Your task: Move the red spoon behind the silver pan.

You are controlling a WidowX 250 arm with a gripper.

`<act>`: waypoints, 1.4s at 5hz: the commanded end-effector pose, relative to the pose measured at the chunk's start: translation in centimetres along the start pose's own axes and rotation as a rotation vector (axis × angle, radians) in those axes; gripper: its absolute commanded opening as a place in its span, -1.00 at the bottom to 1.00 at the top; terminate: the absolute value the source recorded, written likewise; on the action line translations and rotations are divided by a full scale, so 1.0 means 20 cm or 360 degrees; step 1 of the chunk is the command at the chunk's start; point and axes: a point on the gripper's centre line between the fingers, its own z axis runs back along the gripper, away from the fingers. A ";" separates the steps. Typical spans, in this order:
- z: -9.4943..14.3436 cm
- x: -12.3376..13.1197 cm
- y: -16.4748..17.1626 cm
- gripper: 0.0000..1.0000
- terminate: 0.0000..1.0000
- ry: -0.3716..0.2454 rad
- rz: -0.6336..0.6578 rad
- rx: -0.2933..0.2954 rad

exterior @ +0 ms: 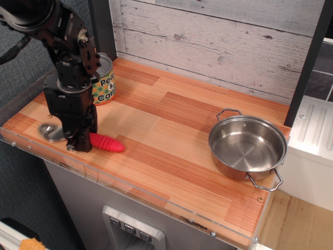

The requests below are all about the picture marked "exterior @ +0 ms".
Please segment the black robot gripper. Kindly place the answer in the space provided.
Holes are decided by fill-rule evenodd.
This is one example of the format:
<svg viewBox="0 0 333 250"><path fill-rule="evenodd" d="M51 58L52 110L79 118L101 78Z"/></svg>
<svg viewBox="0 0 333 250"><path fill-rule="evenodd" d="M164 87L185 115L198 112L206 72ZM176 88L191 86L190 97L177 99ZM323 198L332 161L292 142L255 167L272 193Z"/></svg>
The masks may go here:
<svg viewBox="0 0 333 250"><path fill-rule="evenodd" d="M92 86L73 88L63 85L56 74L46 77L43 91L49 113L62 124L68 151L90 152L90 133L97 133L97 110Z"/></svg>

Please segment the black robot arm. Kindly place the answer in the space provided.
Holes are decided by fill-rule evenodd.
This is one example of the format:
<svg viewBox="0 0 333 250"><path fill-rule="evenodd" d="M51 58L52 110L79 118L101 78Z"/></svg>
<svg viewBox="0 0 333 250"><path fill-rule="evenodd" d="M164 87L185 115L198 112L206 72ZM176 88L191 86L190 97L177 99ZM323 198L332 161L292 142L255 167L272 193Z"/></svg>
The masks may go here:
<svg viewBox="0 0 333 250"><path fill-rule="evenodd" d="M31 39L44 44L57 70L43 86L49 113L61 121L69 151L91 151L90 134L97 132L91 80L101 64L84 21L61 1L1 1L1 24L24 35L1 64Z"/></svg>

